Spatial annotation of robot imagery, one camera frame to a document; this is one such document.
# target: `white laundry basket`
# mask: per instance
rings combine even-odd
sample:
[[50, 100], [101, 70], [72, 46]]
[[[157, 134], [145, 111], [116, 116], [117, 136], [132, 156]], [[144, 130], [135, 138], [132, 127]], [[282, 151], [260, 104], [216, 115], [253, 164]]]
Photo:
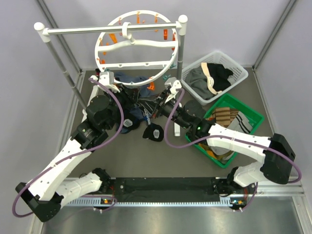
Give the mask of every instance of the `white laundry basket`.
[[[219, 64], [223, 64], [223, 66], [225, 68], [230, 69], [233, 72], [233, 77], [235, 80], [235, 83], [232, 84], [230, 87], [228, 87], [227, 89], [223, 90], [220, 94], [212, 97], [209, 100], [204, 100], [201, 96], [199, 96], [184, 80], [186, 78], [186, 76], [188, 75], [188, 73], [190, 72], [190, 70], [197, 68], [200, 66], [200, 64], [202, 62], [208, 62], [208, 63], [219, 63]], [[207, 56], [197, 60], [196, 62], [193, 62], [192, 64], [190, 64], [189, 66], [187, 66], [186, 68], [184, 68], [182, 70], [182, 85], [183, 87], [202, 105], [207, 105], [208, 103], [216, 100], [217, 98], [219, 98], [221, 95], [223, 95], [224, 93], [226, 93], [227, 91], [229, 91], [230, 89], [234, 88], [235, 86], [237, 86], [240, 82], [242, 82], [244, 79], [246, 79], [248, 77], [248, 72], [241, 66], [239, 65], [237, 62], [235, 62], [233, 59], [231, 59], [229, 56], [227, 56], [226, 54], [220, 52], [220, 51], [214, 51], [210, 54], [208, 54]]]

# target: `floor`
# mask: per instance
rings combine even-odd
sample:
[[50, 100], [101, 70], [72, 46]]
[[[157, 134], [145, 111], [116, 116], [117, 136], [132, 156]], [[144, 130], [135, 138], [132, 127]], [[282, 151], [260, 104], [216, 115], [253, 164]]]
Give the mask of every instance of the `floor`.
[[[247, 68], [249, 76], [238, 86], [233, 88], [229, 93], [241, 100], [248, 106], [252, 107], [263, 116], [265, 121], [257, 129], [255, 135], [271, 136], [272, 131], [268, 122], [268, 118], [263, 106], [258, 86], [251, 68]], [[131, 76], [143, 75], [150, 77], [157, 73], [156, 70], [127, 70], [124, 73]], [[82, 95], [85, 100], [89, 99], [92, 90], [92, 84], [87, 80], [93, 72], [87, 72]], [[156, 91], [161, 92], [164, 89], [162, 79], [158, 79], [155, 83]], [[182, 100], [182, 104], [193, 99], [187, 92]], [[208, 110], [213, 103], [204, 106]], [[78, 107], [74, 121], [75, 129], [82, 119], [81, 107]], [[165, 126], [167, 118], [160, 117], [155, 123]], [[88, 173], [96, 167], [106, 169], [111, 177], [214, 177], [226, 176], [233, 167], [245, 166], [253, 160], [244, 155], [237, 155], [231, 165], [222, 169], [202, 152], [191, 146], [184, 149], [175, 149], [169, 147], [165, 141], [153, 142], [142, 138], [146, 128], [145, 123], [141, 123], [140, 127], [128, 134], [120, 134], [111, 144], [95, 151], [91, 156], [86, 158], [71, 173], [70, 177], [78, 177], [82, 173]], [[184, 134], [175, 137], [173, 134], [173, 124], [169, 129], [169, 140], [176, 145], [187, 143]]]
[[225, 207], [117, 207], [100, 214], [65, 207], [42, 234], [303, 234], [291, 197], [257, 197], [243, 213]]

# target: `white wall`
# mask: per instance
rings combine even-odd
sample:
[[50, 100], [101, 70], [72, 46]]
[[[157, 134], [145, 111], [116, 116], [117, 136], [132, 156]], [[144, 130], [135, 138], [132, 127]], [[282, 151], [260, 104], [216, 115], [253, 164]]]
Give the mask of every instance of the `white wall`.
[[[30, 218], [12, 215], [15, 187], [36, 176], [54, 157], [71, 97], [70, 87], [33, 28], [40, 20], [33, 0], [1, 5], [0, 232], [6, 234], [26, 233], [29, 228]], [[26, 212], [28, 207], [19, 202], [18, 213]]]
[[312, 1], [300, 0], [258, 69], [276, 131], [296, 153], [312, 204]]
[[[46, 0], [59, 27], [104, 26], [129, 11], [152, 10], [171, 21], [185, 14], [189, 18], [185, 39], [184, 65], [213, 50], [221, 50], [243, 65], [254, 65], [287, 0]], [[162, 39], [162, 32], [151, 32], [150, 39]], [[94, 68], [94, 46], [98, 33], [67, 35], [67, 42], [82, 68]], [[109, 57], [117, 60], [161, 60], [155, 50], [123, 50]]]

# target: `green basket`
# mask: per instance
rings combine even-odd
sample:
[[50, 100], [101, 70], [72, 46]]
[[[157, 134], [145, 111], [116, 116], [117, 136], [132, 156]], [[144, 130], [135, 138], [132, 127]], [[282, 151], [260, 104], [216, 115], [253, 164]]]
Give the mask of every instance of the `green basket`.
[[[205, 114], [205, 118], [208, 118], [212, 112], [214, 111], [215, 108], [217, 107], [230, 107], [230, 108], [235, 108], [241, 111], [249, 120], [249, 123], [252, 125], [253, 129], [250, 132], [250, 134], [253, 134], [255, 130], [261, 125], [261, 123], [264, 121], [264, 116], [258, 113], [257, 111], [253, 110], [246, 104], [242, 103], [240, 100], [237, 100], [230, 94], [224, 94], [220, 99], [212, 106], [212, 108], [207, 111]], [[191, 142], [190, 139], [185, 135], [185, 138], [187, 139], [188, 142]], [[237, 153], [234, 153], [232, 157], [225, 163], [223, 164], [219, 160], [209, 156], [207, 152], [201, 148], [199, 145], [194, 145], [196, 148], [198, 148], [202, 153], [204, 153], [208, 158], [210, 158], [213, 162], [215, 162], [218, 166], [222, 168], [227, 168], [230, 163], [233, 161], [233, 159], [236, 157]]]

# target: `metal pole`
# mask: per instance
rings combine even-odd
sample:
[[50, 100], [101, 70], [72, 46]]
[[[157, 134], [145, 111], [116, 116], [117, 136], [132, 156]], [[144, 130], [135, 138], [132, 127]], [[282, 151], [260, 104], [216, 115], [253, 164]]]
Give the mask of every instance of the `metal pole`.
[[179, 48], [177, 55], [177, 68], [176, 68], [176, 78], [182, 79], [182, 65], [183, 65], [183, 52], [184, 52], [184, 38], [186, 34], [186, 24], [187, 24], [187, 16], [181, 15], [179, 16], [178, 22], [181, 24], [181, 29], [179, 30]]
[[[155, 30], [155, 29], [170, 29], [177, 28], [176, 23], [157, 23], [157, 24], [139, 24], [139, 25], [128, 25], [129, 31], [141, 31], [141, 30]], [[43, 31], [43, 35], [57, 35], [57, 34], [74, 34], [74, 33], [114, 33], [121, 32], [121, 26], [105, 26], [105, 27], [86, 27], [86, 28], [51, 28]]]
[[[52, 17], [52, 14], [49, 11], [49, 8], [45, 4], [44, 0], [36, 0], [38, 7], [42, 11], [43, 15], [45, 16], [46, 20], [50, 24], [51, 27], [53, 28], [58, 28], [58, 25], [56, 24], [54, 18]], [[70, 50], [67, 42], [65, 41], [65, 38], [62, 35], [57, 35], [57, 39], [60, 43], [60, 45], [63, 47], [63, 50], [72, 63], [73, 67], [76, 69], [77, 72], [81, 72], [81, 68], [79, 67], [79, 64], [77, 60], [75, 59], [72, 51]]]
[[289, 15], [290, 11], [293, 9], [295, 3], [297, 2], [297, 0], [290, 0], [288, 5], [286, 6], [281, 18], [279, 19], [279, 21], [277, 22], [275, 28], [273, 29], [269, 39], [267, 40], [267, 42], [265, 43], [259, 57], [257, 58], [253, 69], [256, 70], [260, 63], [262, 62], [264, 56], [266, 55], [268, 49], [270, 48], [270, 46], [272, 45], [274, 39], [276, 38], [277, 33], [279, 32], [279, 30], [281, 29], [281, 27], [284, 25], [285, 20], [287, 18], [287, 16]]
[[72, 88], [72, 90], [74, 91], [76, 97], [78, 98], [79, 103], [81, 104], [81, 106], [83, 107], [83, 109], [87, 108], [87, 105], [85, 103], [85, 101], [83, 100], [81, 93], [79, 92], [79, 90], [77, 89], [75, 82], [73, 81], [73, 79], [71, 78], [70, 74], [68, 73], [68, 71], [66, 70], [66, 67], [64, 66], [62, 60], [60, 59], [58, 53], [56, 52], [53, 44], [51, 41], [47, 42], [46, 45], [48, 46], [51, 54], [53, 55], [55, 61], [57, 62], [60, 70], [63, 72], [67, 82], [69, 83], [70, 87]]

